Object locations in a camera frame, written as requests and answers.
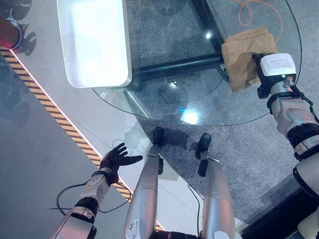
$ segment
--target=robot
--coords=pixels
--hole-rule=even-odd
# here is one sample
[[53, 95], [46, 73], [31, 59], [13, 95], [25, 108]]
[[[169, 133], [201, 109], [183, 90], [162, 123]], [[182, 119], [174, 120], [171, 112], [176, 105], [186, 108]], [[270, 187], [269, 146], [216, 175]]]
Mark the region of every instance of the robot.
[[[319, 198], [319, 120], [313, 103], [295, 85], [296, 68], [290, 54], [254, 54], [261, 86], [260, 99], [271, 95], [267, 107], [277, 121], [277, 130], [290, 142], [299, 161], [293, 175], [311, 196]], [[200, 159], [198, 175], [205, 177], [202, 230], [199, 235], [155, 230], [158, 198], [158, 175], [163, 159], [160, 147], [164, 131], [154, 131], [154, 145], [145, 165], [125, 222], [126, 239], [235, 239], [233, 205], [225, 173], [218, 160], [208, 152], [211, 136], [203, 134], [196, 156]], [[101, 161], [99, 171], [93, 173], [76, 205], [68, 211], [55, 229], [52, 239], [93, 239], [94, 220], [103, 205], [110, 185], [117, 182], [121, 165], [140, 161], [142, 156], [125, 156], [126, 147], [120, 144]]]

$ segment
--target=silver robot leg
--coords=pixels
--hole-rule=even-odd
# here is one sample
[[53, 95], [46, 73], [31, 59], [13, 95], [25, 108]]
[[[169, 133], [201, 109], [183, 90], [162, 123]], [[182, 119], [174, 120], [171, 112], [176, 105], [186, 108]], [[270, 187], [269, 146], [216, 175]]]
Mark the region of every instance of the silver robot leg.
[[225, 172], [207, 150], [200, 152], [200, 159], [198, 174], [205, 177], [201, 238], [235, 239], [235, 217]]
[[[155, 136], [163, 129], [156, 128]], [[160, 158], [160, 143], [152, 146], [135, 188], [129, 211], [125, 221], [124, 233], [126, 239], [149, 239], [155, 233], [155, 223], [158, 202], [158, 175], [162, 170]]]

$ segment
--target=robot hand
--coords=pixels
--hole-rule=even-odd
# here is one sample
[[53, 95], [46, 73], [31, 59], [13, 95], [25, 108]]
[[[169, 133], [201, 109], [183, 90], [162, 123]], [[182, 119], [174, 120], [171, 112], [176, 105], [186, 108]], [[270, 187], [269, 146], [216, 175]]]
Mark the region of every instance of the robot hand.
[[254, 54], [253, 59], [261, 81], [261, 86], [257, 89], [260, 99], [266, 99], [271, 93], [271, 88], [288, 77], [290, 81], [295, 82], [296, 67], [290, 54], [261, 53]]
[[143, 159], [141, 155], [138, 156], [125, 156], [128, 154], [126, 151], [126, 146], [124, 143], [119, 144], [108, 152], [100, 163], [100, 169], [108, 168], [111, 170], [108, 173], [107, 181], [109, 185], [112, 183], [117, 183], [119, 181], [119, 176], [117, 174], [119, 167], [124, 165], [134, 164]]

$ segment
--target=black robotic glove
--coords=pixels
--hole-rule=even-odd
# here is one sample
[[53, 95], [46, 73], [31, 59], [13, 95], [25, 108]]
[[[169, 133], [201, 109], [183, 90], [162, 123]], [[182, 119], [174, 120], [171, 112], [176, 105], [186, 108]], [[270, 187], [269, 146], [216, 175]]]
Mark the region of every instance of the black robotic glove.
[[107, 175], [107, 181], [109, 184], [117, 183], [119, 181], [118, 170], [120, 166], [134, 164], [141, 161], [143, 157], [138, 156], [126, 156], [128, 152], [126, 151], [126, 146], [124, 143], [119, 144], [108, 152], [100, 163], [100, 170], [102, 168], [109, 168], [112, 171]]

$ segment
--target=white tray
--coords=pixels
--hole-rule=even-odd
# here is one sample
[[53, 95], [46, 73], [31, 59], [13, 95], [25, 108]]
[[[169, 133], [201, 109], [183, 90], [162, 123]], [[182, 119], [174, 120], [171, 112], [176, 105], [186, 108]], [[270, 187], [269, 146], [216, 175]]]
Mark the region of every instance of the white tray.
[[57, 0], [66, 75], [76, 88], [132, 79], [125, 0]]

